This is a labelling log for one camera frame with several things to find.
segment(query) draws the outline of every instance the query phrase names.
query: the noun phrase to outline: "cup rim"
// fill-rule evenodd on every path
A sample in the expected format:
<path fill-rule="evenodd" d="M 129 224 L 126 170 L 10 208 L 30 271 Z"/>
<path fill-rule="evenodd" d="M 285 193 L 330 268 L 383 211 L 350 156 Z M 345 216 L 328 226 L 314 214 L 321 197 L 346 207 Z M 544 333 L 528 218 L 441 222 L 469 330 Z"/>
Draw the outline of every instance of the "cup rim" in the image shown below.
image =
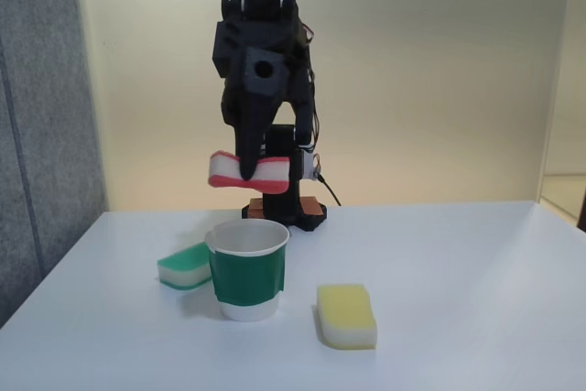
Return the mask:
<path fill-rule="evenodd" d="M 285 232 L 285 238 L 283 239 L 283 241 L 281 241 L 281 243 L 276 244 L 271 247 L 268 247 L 267 249 L 261 249 L 259 251 L 230 251 L 228 249 L 221 249 L 221 248 L 214 247 L 213 245 L 211 245 L 212 234 L 214 234 L 215 232 L 217 232 L 221 229 L 224 229 L 224 228 L 238 225 L 238 224 L 250 224 L 250 223 L 263 224 L 263 225 L 270 224 L 271 227 L 277 226 L 279 229 L 281 229 L 282 231 Z M 285 225 L 278 223 L 278 222 L 273 222 L 272 220 L 236 219 L 236 220 L 229 220 L 228 222 L 223 222 L 223 223 L 217 224 L 216 226 L 211 228 L 210 231 L 208 231 L 205 234 L 205 244 L 208 245 L 208 247 L 210 248 L 210 252 L 213 252 L 213 253 L 215 253 L 217 251 L 221 254 L 244 256 L 244 257 L 261 256 L 261 255 L 273 254 L 276 250 L 278 250 L 280 247 L 283 247 L 288 242 L 290 236 L 291 236 L 291 232 L 289 231 L 289 229 Z"/>

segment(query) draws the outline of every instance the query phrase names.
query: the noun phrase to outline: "sponge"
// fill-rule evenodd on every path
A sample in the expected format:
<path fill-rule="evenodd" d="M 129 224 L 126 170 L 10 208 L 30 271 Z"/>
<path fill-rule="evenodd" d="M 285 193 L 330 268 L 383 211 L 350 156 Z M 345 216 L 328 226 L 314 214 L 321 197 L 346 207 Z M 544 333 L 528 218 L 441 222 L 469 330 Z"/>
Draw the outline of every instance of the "sponge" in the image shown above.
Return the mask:
<path fill-rule="evenodd" d="M 253 177 L 244 180 L 240 175 L 240 158 L 225 151 L 216 151 L 210 157 L 208 183 L 214 188 L 240 187 L 258 190 L 264 194 L 281 194 L 289 188 L 289 158 L 259 159 Z"/>
<path fill-rule="evenodd" d="M 157 261 L 158 279 L 170 288 L 189 290 L 209 281 L 210 250 L 205 243 L 195 244 Z"/>
<path fill-rule="evenodd" d="M 319 286 L 318 313 L 323 337 L 330 347 L 364 350 L 376 346 L 376 321 L 364 286 Z"/>

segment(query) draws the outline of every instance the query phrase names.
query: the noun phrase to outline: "green paper cup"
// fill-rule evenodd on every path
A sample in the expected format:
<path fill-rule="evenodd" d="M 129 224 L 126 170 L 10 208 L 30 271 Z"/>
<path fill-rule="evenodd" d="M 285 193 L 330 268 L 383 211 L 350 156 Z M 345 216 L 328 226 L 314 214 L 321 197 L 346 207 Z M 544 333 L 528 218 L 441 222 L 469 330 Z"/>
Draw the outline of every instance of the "green paper cup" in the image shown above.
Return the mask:
<path fill-rule="evenodd" d="M 277 311 L 288 239 L 285 226 L 259 219 L 222 223 L 206 234 L 213 288 L 227 318 L 250 322 Z"/>

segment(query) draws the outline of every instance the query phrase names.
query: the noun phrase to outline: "white wall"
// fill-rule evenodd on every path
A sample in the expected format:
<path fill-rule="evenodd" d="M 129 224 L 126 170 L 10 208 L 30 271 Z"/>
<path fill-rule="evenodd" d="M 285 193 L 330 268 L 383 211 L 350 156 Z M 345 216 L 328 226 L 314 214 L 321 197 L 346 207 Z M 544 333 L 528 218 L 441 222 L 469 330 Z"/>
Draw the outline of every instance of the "white wall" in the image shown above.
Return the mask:
<path fill-rule="evenodd" d="M 547 174 L 586 174 L 586 0 L 570 0 Z"/>
<path fill-rule="evenodd" d="M 342 202 L 534 199 L 565 1 L 298 0 Z M 220 0 L 81 6 L 111 209 L 245 204 L 206 184 L 210 153 L 233 148 Z"/>

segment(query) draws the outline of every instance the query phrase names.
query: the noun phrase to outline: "wire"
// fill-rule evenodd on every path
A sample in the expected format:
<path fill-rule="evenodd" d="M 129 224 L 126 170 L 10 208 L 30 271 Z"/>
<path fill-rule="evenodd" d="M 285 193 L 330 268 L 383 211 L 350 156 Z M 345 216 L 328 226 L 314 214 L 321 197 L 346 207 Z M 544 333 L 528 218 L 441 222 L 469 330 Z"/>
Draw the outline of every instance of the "wire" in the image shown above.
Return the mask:
<path fill-rule="evenodd" d="M 318 139 L 320 138 L 320 118 L 318 117 L 318 111 L 315 107 L 315 72 L 313 68 L 311 68 L 311 62 L 309 60 L 309 51 L 307 51 L 307 59 L 303 62 L 303 67 L 308 70 L 309 75 L 309 87 L 311 89 L 311 94 L 313 95 L 313 124 L 311 128 L 311 135 L 313 137 L 313 142 L 310 146 L 302 147 L 303 151 L 308 153 L 313 153 L 315 151 L 315 147 L 318 144 Z"/>
<path fill-rule="evenodd" d="M 311 43 L 313 41 L 313 38 L 315 37 L 315 32 L 313 32 L 311 30 L 311 28 L 308 27 L 305 23 L 301 22 L 301 25 L 303 25 L 303 29 L 305 29 L 305 32 L 306 33 L 309 32 L 311 34 L 311 36 L 308 38 L 308 44 L 309 44 L 309 43 Z"/>
<path fill-rule="evenodd" d="M 333 190 L 330 188 L 330 185 L 328 185 L 328 183 L 326 182 L 326 179 L 324 179 L 323 176 L 321 176 L 321 174 L 318 174 L 318 180 L 325 185 L 325 187 L 328 189 L 328 191 L 330 192 L 333 199 L 336 201 L 336 203 L 338 203 L 338 206 L 342 206 L 342 204 L 340 203 L 340 201 L 336 197 L 336 193 L 333 192 Z"/>

